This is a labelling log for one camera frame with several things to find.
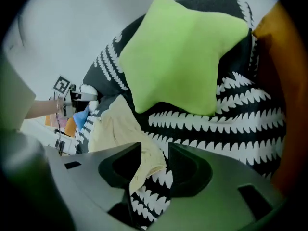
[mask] cream fabric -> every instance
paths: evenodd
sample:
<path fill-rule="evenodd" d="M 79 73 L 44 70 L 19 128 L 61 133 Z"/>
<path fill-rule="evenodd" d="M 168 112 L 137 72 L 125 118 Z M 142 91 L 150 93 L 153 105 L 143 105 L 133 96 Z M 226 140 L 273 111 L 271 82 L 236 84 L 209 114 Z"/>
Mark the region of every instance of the cream fabric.
<path fill-rule="evenodd" d="M 112 147 L 141 142 L 141 164 L 129 184 L 132 195 L 143 186 L 145 179 L 166 168 L 163 153 L 153 141 L 142 132 L 130 107 L 122 95 L 101 114 L 101 119 L 93 124 L 89 138 L 89 152 L 109 149 Z"/>

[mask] black blanket with white pattern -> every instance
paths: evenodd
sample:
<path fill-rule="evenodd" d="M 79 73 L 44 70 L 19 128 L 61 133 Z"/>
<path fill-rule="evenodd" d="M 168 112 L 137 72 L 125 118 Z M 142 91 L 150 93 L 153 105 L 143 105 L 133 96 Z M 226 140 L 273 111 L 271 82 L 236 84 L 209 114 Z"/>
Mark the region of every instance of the black blanket with white pattern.
<path fill-rule="evenodd" d="M 248 3 L 239 0 L 179 0 L 190 9 L 216 11 L 244 19 L 253 27 Z M 92 64 L 83 83 L 92 85 L 102 97 L 83 129 L 77 132 L 78 153 L 88 151 L 93 122 L 122 94 L 141 129 L 163 151 L 167 168 L 148 178 L 131 196 L 134 222 L 146 228 L 156 221 L 170 204 L 172 172 L 168 165 L 168 143 L 175 142 L 213 153 L 226 155 L 252 167 L 270 178 L 278 168 L 285 135 L 282 110 L 271 97 L 253 82 L 257 70 L 257 42 L 251 36 L 243 39 L 219 62 L 217 110 L 212 117 L 192 115 L 168 103 L 158 103 L 138 114 L 134 110 L 125 76 L 118 57 L 136 32 L 143 17 L 125 28 L 108 44 Z"/>

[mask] orange object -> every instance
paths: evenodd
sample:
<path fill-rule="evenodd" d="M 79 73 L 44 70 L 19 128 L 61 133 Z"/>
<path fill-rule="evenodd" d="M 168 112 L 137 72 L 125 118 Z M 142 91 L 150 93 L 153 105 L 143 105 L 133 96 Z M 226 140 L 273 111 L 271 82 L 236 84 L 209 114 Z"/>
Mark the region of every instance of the orange object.
<path fill-rule="evenodd" d="M 46 116 L 45 125 L 51 127 L 50 115 Z"/>
<path fill-rule="evenodd" d="M 69 118 L 67 121 L 67 124 L 65 126 L 64 133 L 68 136 L 75 137 L 75 131 L 76 131 L 76 123 L 73 118 Z"/>
<path fill-rule="evenodd" d="M 253 34 L 263 48 L 259 68 L 265 74 L 259 79 L 264 83 L 272 81 L 269 73 L 275 69 L 285 101 L 285 145 L 272 183 L 287 195 L 308 158 L 308 56 L 292 19 L 280 2 L 262 19 Z M 279 90 L 271 91 L 279 98 Z"/>

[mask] green object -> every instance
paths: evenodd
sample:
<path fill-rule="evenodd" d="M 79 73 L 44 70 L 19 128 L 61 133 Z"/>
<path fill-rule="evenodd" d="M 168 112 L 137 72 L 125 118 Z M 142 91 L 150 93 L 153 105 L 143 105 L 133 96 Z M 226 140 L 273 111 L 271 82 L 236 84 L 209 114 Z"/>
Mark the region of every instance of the green object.
<path fill-rule="evenodd" d="M 231 15 L 154 0 L 119 59 L 136 112 L 166 102 L 213 115 L 219 60 L 247 33 L 247 23 Z"/>

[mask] cable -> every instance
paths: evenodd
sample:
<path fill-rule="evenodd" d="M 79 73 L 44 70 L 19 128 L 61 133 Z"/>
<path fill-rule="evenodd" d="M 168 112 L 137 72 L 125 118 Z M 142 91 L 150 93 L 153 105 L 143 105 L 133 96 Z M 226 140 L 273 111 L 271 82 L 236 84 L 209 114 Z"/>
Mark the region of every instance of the cable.
<path fill-rule="evenodd" d="M 56 113 L 56 119 L 57 119 L 57 123 L 58 123 L 58 127 L 59 127 L 59 141 L 58 141 L 58 143 L 56 144 L 55 148 L 56 148 L 56 150 L 59 151 L 60 155 L 62 155 L 61 148 L 60 148 L 61 128 L 60 128 L 60 122 L 59 122 L 58 112 Z"/>

